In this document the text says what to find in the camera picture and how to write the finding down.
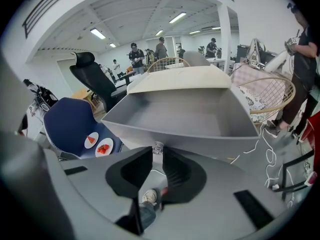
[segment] red cloth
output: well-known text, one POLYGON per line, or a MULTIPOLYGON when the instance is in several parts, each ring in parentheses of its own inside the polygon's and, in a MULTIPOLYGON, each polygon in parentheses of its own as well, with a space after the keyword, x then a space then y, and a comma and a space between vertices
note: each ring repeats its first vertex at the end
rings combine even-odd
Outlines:
POLYGON ((301 140, 304 141, 306 138, 314 149, 313 170, 320 175, 320 155, 317 150, 320 148, 320 112, 308 118, 301 140))

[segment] white plate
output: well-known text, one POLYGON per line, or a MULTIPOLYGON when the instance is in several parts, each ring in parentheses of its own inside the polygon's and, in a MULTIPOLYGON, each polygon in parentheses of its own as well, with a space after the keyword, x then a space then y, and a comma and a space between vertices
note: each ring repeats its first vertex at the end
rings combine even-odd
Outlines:
POLYGON ((90 135, 88 135, 89 137, 91 138, 95 138, 95 142, 91 144, 91 142, 88 140, 88 138, 85 138, 85 141, 84 141, 84 147, 86 149, 91 149, 98 141, 98 138, 99 138, 99 134, 97 132, 93 132, 91 133, 90 135))
POLYGON ((96 146, 95 148, 95 156, 98 157, 103 157, 107 156, 111 153, 112 149, 114 147, 114 141, 111 138, 104 138, 103 140, 100 141, 100 143, 96 146), (109 145, 109 149, 104 153, 98 152, 98 148, 102 145, 109 145))

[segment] blue chair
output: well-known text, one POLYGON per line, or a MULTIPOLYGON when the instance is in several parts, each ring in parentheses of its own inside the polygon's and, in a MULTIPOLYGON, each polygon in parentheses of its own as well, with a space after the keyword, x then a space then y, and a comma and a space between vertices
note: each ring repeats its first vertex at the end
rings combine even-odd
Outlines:
POLYGON ((96 157, 96 147, 105 138, 113 140, 112 153, 121 151, 122 142, 103 123, 94 119, 87 101, 81 99, 60 99, 43 117, 46 136, 56 149, 73 154, 80 159, 96 157), (99 134, 92 148, 85 148, 87 136, 93 132, 99 134))

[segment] fluorescent light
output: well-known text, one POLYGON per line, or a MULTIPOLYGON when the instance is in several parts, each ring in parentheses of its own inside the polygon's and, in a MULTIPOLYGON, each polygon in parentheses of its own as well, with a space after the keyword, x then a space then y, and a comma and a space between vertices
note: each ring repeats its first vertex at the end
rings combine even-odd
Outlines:
POLYGON ((169 21, 169 23, 174 23, 177 20, 179 20, 180 18, 182 18, 183 16, 185 16, 186 13, 185 12, 181 12, 177 17, 175 17, 174 19, 172 19, 171 21, 169 21))
POLYGON ((159 36, 163 31, 164 31, 164 30, 163 30, 163 29, 161 29, 161 30, 159 30, 159 32, 158 32, 158 33, 156 33, 155 35, 156 35, 156 36, 159 36))
POLYGON ((201 32, 201 31, 197 30, 197 31, 190 32, 189 34, 192 35, 192 34, 199 33, 199 32, 201 32))
POLYGON ((100 38, 100 39, 105 39, 105 38, 106 38, 106 37, 105 37, 103 34, 101 34, 96 28, 91 29, 90 32, 91 32, 92 34, 96 35, 96 36, 97 36, 98 38, 100 38))

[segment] watermelon slice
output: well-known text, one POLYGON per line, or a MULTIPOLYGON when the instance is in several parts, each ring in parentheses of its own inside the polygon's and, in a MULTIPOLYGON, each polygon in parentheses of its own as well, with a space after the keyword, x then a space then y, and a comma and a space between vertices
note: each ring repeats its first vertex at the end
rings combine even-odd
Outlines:
POLYGON ((92 138, 92 137, 89 137, 87 136, 88 140, 90 141, 91 144, 95 143, 96 139, 95 138, 92 138))

